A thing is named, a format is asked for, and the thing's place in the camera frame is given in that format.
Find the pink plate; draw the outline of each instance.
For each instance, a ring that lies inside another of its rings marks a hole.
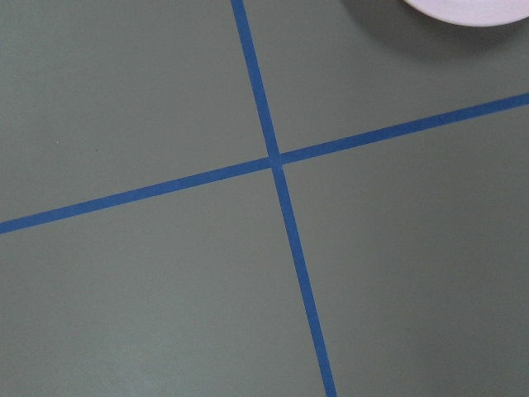
[[[430,17],[464,26],[505,25],[529,17],[529,0],[404,0]]]

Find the pink disc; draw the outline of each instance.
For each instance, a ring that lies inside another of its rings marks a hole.
[[[529,17],[529,0],[404,0],[430,17],[463,26],[497,26]]]

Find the plate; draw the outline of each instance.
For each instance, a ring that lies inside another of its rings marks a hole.
[[[463,26],[497,26],[529,17],[529,0],[404,0],[418,11]]]

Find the round object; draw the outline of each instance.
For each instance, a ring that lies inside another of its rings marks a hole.
[[[430,17],[463,26],[497,26],[529,17],[529,0],[404,0]]]

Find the blue stripe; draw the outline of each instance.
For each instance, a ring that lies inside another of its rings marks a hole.
[[[274,175],[275,188],[277,189],[279,196],[279,204],[283,214],[284,225],[287,230],[288,242],[290,244],[294,267],[296,269],[303,304],[305,306],[305,313],[307,314],[312,342],[316,350],[320,373],[322,374],[323,387],[327,397],[336,397],[336,388],[332,378],[331,364],[329,363],[329,358],[326,352],[322,326],[317,315],[316,302],[314,300],[314,295],[312,294],[312,286],[308,276],[307,264],[305,263],[305,257],[303,255],[298,226],[296,224],[292,201],[288,192],[287,180],[284,175],[283,165],[281,164],[278,142],[275,137],[274,125],[272,123],[272,117],[270,116],[265,87],[257,63],[257,55],[255,54],[254,42],[251,37],[244,3],[242,0],[231,0],[231,6],[233,7],[237,30],[239,31],[239,37],[241,38],[242,52],[245,56],[246,68],[248,69],[248,75],[254,93],[255,106],[257,107],[266,149],[270,158],[270,166]]]
[[[488,114],[501,112],[508,109],[519,108],[529,105],[529,93],[499,99],[489,103],[482,103],[470,108],[455,110],[453,112],[442,113],[431,117],[422,118],[413,122],[405,122],[392,127],[380,128],[375,131],[365,132],[359,135],[348,136],[336,141],[325,142],[319,145],[309,146],[295,151],[289,151],[281,155],[283,164],[293,163],[327,155],[336,151],[344,151],[353,147],[368,145],[378,141],[403,136],[414,132],[420,132],[435,127],[445,126],[454,122],[463,122],[471,118],[486,116]]]
[[[100,209],[115,207],[117,205],[132,203],[134,201],[160,196],[161,194],[173,193],[178,190],[192,188],[201,184],[209,184],[217,180],[265,170],[269,167],[270,165],[267,158],[252,160],[237,165],[230,165],[218,170],[170,180],[161,184],[153,184],[144,188],[113,194],[112,196],[96,198],[83,203],[69,205],[68,207],[52,209],[43,213],[36,213],[27,217],[0,222],[0,234],[14,232],[15,230],[41,225],[43,223],[59,221],[60,219],[71,218],[84,213],[91,213],[93,211],[99,211]]]

